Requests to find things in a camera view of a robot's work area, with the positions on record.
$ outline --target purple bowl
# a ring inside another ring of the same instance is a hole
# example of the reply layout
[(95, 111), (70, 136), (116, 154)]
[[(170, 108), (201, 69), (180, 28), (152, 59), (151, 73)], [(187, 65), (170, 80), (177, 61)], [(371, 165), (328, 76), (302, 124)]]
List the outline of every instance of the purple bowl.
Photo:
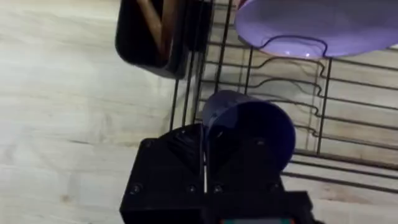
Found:
[(391, 0), (248, 0), (236, 13), (235, 28), (266, 53), (339, 57), (398, 43), (397, 9)]

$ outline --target wooden floor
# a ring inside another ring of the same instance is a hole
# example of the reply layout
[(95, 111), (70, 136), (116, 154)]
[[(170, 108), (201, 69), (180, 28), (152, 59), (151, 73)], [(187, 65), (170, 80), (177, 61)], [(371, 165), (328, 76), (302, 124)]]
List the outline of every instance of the wooden floor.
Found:
[[(130, 66), (118, 57), (114, 49), (118, 10), (117, 0), (0, 0), (0, 223), (122, 223), (118, 208), (137, 146), (143, 138), (168, 130), (174, 81)], [(230, 35), (229, 40), (237, 41), (233, 32)], [(220, 37), (222, 30), (215, 27), (212, 40)], [(228, 50), (225, 62), (247, 61), (247, 50)], [(217, 60), (219, 53), (219, 48), (210, 48), (208, 60)], [(267, 57), (255, 53), (253, 64)], [(398, 67), (398, 53), (392, 51), (347, 60)], [(207, 65), (205, 78), (211, 79), (215, 69)], [(310, 63), (287, 61), (275, 61), (263, 69), (254, 73), (313, 80), (318, 71)], [(225, 67), (222, 78), (233, 80), (244, 72)], [(398, 87), (398, 72), (377, 68), (335, 62), (332, 75)], [(251, 82), (260, 80), (254, 76)], [(210, 94), (203, 89), (204, 95)], [(312, 87), (303, 89), (313, 91)], [(320, 103), (312, 94), (286, 83), (263, 90), (311, 105)], [(179, 91), (179, 108), (183, 94)], [(390, 90), (332, 82), (330, 95), (398, 107), (397, 94)], [(295, 122), (318, 128), (308, 108), (281, 107)], [(391, 110), (350, 108), (330, 101), (327, 113), (398, 125), (397, 113)], [(390, 129), (329, 120), (325, 132), (398, 146), (398, 132)], [(315, 138), (306, 131), (298, 131), (297, 136), (298, 148), (314, 150)], [(398, 164), (394, 150), (325, 142), (323, 150), (330, 154)], [(294, 161), (286, 172), (398, 189), (397, 171), (306, 156), (295, 156)], [(285, 176), (284, 183), (290, 190), (308, 190), (316, 217), (327, 223), (398, 222), (398, 194), (292, 176)]]

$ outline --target dish rack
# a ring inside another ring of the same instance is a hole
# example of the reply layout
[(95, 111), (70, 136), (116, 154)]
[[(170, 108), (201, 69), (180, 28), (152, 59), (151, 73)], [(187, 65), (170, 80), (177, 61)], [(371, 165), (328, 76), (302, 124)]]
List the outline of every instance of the dish rack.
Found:
[(204, 2), (212, 7), (206, 50), (190, 54), (186, 79), (175, 82), (170, 129), (201, 122), (212, 93), (239, 91), (292, 118), (297, 148), (290, 166), (330, 172), (286, 169), (284, 177), (398, 195), (398, 186), (383, 184), (398, 180), (398, 63), (391, 63), (398, 49), (321, 60), (266, 55), (239, 40), (232, 0)]

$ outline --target wooden utensil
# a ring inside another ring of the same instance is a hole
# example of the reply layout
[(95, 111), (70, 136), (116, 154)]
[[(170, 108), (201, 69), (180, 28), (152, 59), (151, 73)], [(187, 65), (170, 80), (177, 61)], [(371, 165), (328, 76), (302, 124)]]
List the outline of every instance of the wooden utensil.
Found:
[(178, 0), (164, 0), (162, 13), (162, 43), (164, 53), (169, 56), (172, 45), (172, 37), (175, 24), (175, 11), (177, 10)]
[(162, 21), (151, 0), (137, 0), (161, 58), (168, 58), (172, 43), (178, 0), (164, 0)]
[(149, 31), (155, 40), (157, 49), (160, 55), (164, 56), (164, 47), (162, 45), (162, 24), (160, 22), (160, 17), (150, 0), (137, 0), (137, 2), (144, 15), (145, 21), (147, 22)]

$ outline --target blue cup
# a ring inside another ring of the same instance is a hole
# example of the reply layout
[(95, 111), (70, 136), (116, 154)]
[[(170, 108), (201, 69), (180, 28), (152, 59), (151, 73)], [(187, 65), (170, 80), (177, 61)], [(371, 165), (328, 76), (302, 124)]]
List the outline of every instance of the blue cup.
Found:
[[(273, 172), (281, 172), (292, 158), (295, 128), (286, 112), (275, 104), (235, 91), (222, 90), (208, 99), (202, 119), (207, 141), (220, 137), (223, 130), (233, 133), (224, 138), (225, 146), (221, 149), (211, 148), (210, 151), (227, 151), (231, 148), (228, 142), (240, 144), (252, 139), (268, 150), (270, 158), (267, 161), (271, 161), (269, 165)], [(221, 153), (218, 159), (223, 160), (227, 156), (228, 153)]]

